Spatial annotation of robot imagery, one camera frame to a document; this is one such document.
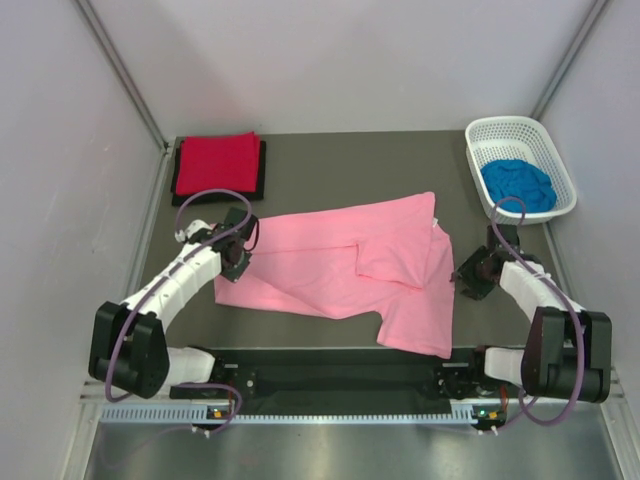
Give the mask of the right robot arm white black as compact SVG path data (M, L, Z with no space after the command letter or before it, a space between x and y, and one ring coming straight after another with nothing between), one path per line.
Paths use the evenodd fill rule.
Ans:
M474 351L466 380L487 396L502 383L529 396L604 402L610 391L612 324L602 312L569 299L538 259L520 249L513 225L487 227L486 244L456 271L462 294L479 301L499 288L530 321L521 349L481 346Z

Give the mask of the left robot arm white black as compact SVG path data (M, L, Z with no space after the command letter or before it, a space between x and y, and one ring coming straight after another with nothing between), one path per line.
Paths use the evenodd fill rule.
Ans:
M167 345L166 330L189 301L220 277L233 283L250 263L246 243L257 241L258 218L231 208L216 225L202 220L176 232L178 255L137 293L102 304L95 315L89 376L102 381L112 401L113 388L125 397L149 399L161 389L193 384L205 396L226 387L225 370L213 354L198 347Z

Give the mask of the pink t shirt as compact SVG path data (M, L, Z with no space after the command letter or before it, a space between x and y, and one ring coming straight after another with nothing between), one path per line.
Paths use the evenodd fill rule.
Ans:
M449 235L425 192L368 205L264 218L219 305L344 320L376 312L380 345L450 358L455 286Z

